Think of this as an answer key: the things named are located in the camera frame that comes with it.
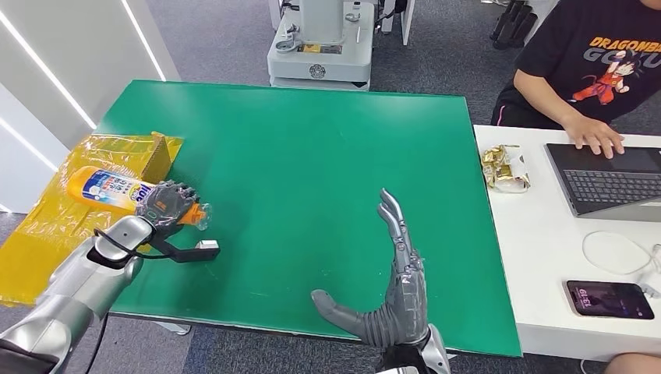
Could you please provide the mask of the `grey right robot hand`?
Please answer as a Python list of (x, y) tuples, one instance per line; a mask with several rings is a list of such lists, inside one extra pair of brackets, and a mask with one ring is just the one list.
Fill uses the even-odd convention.
[(378, 348), (414, 344), (428, 334), (426, 280), (422, 259), (412, 245), (397, 199), (380, 190), (377, 213), (386, 223), (394, 247), (391, 277), (383, 303), (371, 312), (338, 304), (325, 290), (311, 292), (317, 312), (329, 323)]

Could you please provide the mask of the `person's right hand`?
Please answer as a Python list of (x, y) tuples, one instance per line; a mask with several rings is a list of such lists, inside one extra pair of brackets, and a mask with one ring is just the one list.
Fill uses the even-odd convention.
[(595, 155), (612, 159), (624, 154), (624, 137), (599, 120), (577, 115), (561, 122), (576, 149), (587, 147)]

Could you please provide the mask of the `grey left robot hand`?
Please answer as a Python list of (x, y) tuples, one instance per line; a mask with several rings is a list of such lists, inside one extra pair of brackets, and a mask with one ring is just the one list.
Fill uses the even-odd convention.
[(196, 190), (182, 182), (162, 181), (136, 205), (135, 215), (147, 221), (154, 235), (163, 239), (179, 232), (179, 221), (200, 200)]

